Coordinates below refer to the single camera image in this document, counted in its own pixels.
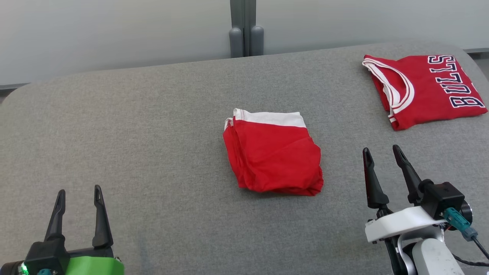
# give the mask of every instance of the white wall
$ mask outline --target white wall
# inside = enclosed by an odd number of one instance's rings
[[[487,0],[257,0],[265,54],[426,38],[489,47]],[[229,0],[0,0],[0,85],[228,58]]]
[[[0,85],[228,58],[229,0],[0,0]]]
[[[257,0],[265,54],[403,38],[489,47],[488,0]]]

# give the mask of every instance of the white jersey trim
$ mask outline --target white jersey trim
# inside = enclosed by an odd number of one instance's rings
[[[304,119],[299,112],[295,113],[250,113],[243,109],[234,109],[233,115],[235,120],[244,120],[248,122],[271,124],[278,126],[295,126],[300,128],[306,128]],[[224,122],[224,130],[228,125],[233,126],[233,119],[227,118]]]
[[[378,60],[374,60],[371,58],[365,58],[362,62],[362,65],[369,68],[372,74],[375,77],[377,77],[384,84],[384,86],[389,90],[389,93],[386,92],[384,93],[387,95],[387,98],[391,97],[389,100],[389,105],[393,113],[397,114],[400,111],[406,109],[409,106],[409,104],[411,104],[411,102],[414,99],[414,93],[415,93],[414,86],[411,83],[411,81],[409,81],[409,79],[402,72]],[[389,83],[385,75],[377,67],[391,69],[401,77],[406,87],[406,94],[402,99],[400,99],[399,92],[396,91],[396,89]]]

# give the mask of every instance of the gray fabric surface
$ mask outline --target gray fabric surface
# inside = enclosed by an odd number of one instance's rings
[[[364,54],[455,55],[489,103],[488,81],[462,50],[419,41],[89,72],[16,90],[0,106],[0,259],[22,259],[44,237],[61,188],[66,247],[89,247],[100,184],[126,274],[390,274],[384,245],[364,234],[375,211],[361,150],[400,210],[410,204],[394,143],[422,178],[466,195],[489,248],[489,115],[394,132]],[[238,189],[222,140],[233,108],[301,112],[322,149],[322,193]],[[460,234],[446,242],[483,260]]]

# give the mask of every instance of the green led light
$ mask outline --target green led light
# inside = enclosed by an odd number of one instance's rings
[[[29,271],[27,270],[27,266],[24,265],[24,263],[21,264],[22,268],[22,274],[23,275],[29,275]]]

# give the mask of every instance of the teal cable connector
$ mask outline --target teal cable connector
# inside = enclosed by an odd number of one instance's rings
[[[37,273],[37,275],[52,275],[52,273],[51,270],[45,268],[45,269],[41,269],[39,273]]]
[[[466,241],[470,242],[477,237],[477,231],[470,227],[470,223],[455,208],[445,209],[443,217],[450,225],[462,233]]]

